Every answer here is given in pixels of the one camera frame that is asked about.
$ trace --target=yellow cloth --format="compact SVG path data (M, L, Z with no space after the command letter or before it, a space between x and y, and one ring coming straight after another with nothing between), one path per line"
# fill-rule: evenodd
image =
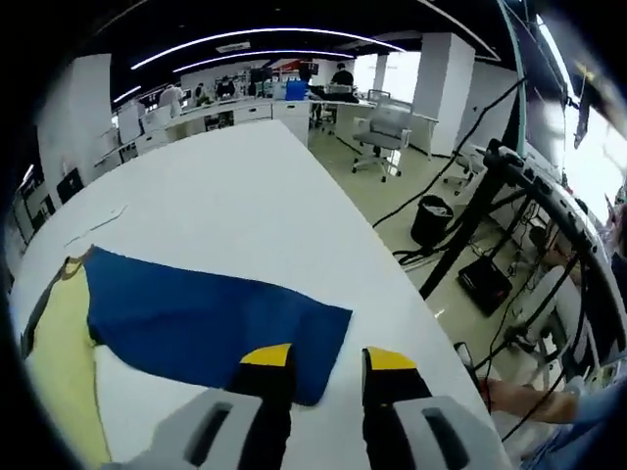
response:
M52 287L27 362L36 391L65 441L88 468L98 468L111 457L96 399L88 310L85 269L68 264Z

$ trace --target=person's hand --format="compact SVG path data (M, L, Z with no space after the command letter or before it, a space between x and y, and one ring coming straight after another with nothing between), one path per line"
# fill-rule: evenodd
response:
M479 381L481 398L492 411L511 411L523 387L502 380L485 378Z

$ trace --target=gray office chair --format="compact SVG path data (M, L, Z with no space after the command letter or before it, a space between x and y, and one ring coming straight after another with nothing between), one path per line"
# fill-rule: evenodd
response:
M366 119L355 118L357 133L353 138L363 144L372 145L374 155L357 157L353 162L353 173L365 166L377 165L381 169L381 181L385 183L390 167L401 176L398 166L381 157L381 149L400 151L410 143L410 121L413 105L404 101L382 98Z
M483 165L484 155L483 151L474 146L465 145L456 159L456 164L463 168L465 176L447 176L442 182L455 188L455 195L459 196L461 190L468 186L475 176L486 169L486 166Z

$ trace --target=white desk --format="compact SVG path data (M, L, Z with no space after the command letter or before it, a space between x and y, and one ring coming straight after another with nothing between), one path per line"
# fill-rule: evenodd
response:
M64 248L123 206L118 219ZM361 403L362 348L368 345L412 358L433 394L450 395L492 425L425 301L346 194L279 122L183 139L110 171L74 196L24 254L11 298L21 328L65 256L90 244L275 283L353 311L320 404L292 411L285 469L369 468ZM158 403L160 389L149 393L150 402ZM131 432L146 439L152 434L132 428L132 400L99 402L106 428L110 413L130 417L129 427L106 429L108 440L116 440L112 447L134 442L126 438Z

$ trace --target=black metal frame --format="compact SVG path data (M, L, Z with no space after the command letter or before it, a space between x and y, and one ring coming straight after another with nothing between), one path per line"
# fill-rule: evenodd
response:
M590 276L594 276L603 281L599 285L599 288L603 291L599 292L599 294L612 300L609 304L613 306L611 317L614 318L616 322L615 339L619 350L623 351L627 344L627 333L625 332L625 328L621 320L622 305L617 303L617 299L612 292L611 286L608 284L607 278L603 273L603 268L595 256L597 246L595 246L593 240L589 238L585 230L577 227L576 216L567 207L567 205L553 197L554 189L546 183L542 177L535 174L532 169L527 168L523 170L524 162L519 156L510 153L500 155L500 147L501 143L496 139L493 139L490 142L488 152L486 153L484 159L484 165L487 167L486 175L477 187L473 198L468 204L466 212L463 215L462 224L449 243L447 251L420 288L420 295L426 300L440 284L445 274L451 269L453 263L470 241L470 238L479 226L486 209L490 207L493 199L503 186L505 184L510 186L517 185L526 192L527 197L514 217L514 220L507 228L503 238L497 247L495 247L495 250L491 253L491 257L493 258L494 255L505 245L506 239L510 237L511 233L515 229L517 221L522 217L532 200L545 210L549 217L554 221L557 228L572 244L576 253L576 255L569 261L564 274L560 277L545 300L541 303L534 314L525 322L525 324L529 326L538 318L544 307L555 295L559 286L563 283L577 261L581 260L587 268L589 268L588 274ZM486 361L490 360L490 358L494 357L507 346L508 342L505 341L494 352L481 361L477 367L483 365Z

